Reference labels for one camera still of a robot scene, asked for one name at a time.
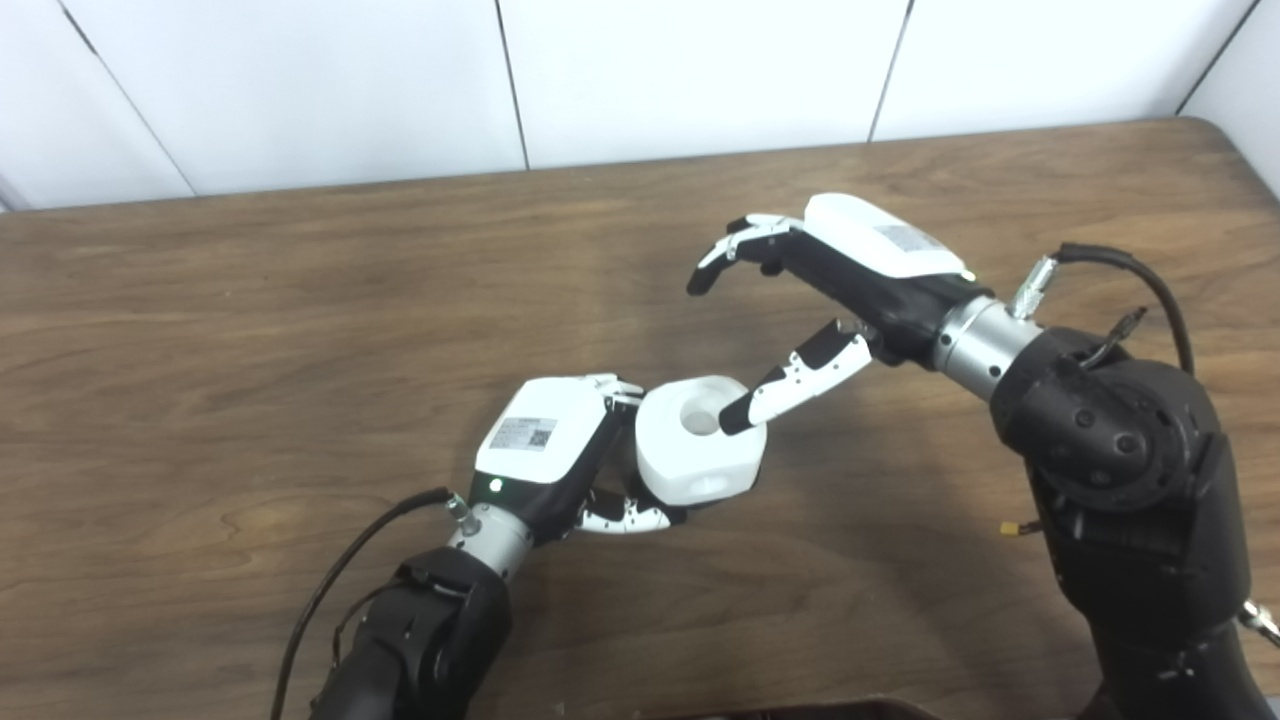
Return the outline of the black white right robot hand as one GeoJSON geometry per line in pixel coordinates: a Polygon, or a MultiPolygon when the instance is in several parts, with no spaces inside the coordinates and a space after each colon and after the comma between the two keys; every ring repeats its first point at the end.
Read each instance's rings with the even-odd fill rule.
{"type": "Polygon", "coordinates": [[[687,292],[708,293],[739,263],[799,278],[856,324],[824,324],[722,409],[718,425],[728,436],[792,411],[873,363],[913,363],[989,401],[1042,333],[1027,310],[1000,301],[938,240],[846,193],[813,196],[800,218],[753,213],[731,222],[696,264],[687,292]]]}

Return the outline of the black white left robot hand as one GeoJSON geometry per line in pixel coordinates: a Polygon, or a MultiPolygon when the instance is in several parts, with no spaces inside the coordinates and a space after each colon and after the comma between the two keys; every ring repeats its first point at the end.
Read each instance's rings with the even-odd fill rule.
{"type": "Polygon", "coordinates": [[[640,480],[622,495],[594,486],[645,395],[609,373],[526,380],[480,443],[467,497],[448,502],[458,523],[451,547],[511,582],[534,548],[576,530],[623,536],[686,523],[686,509],[640,480]]]}

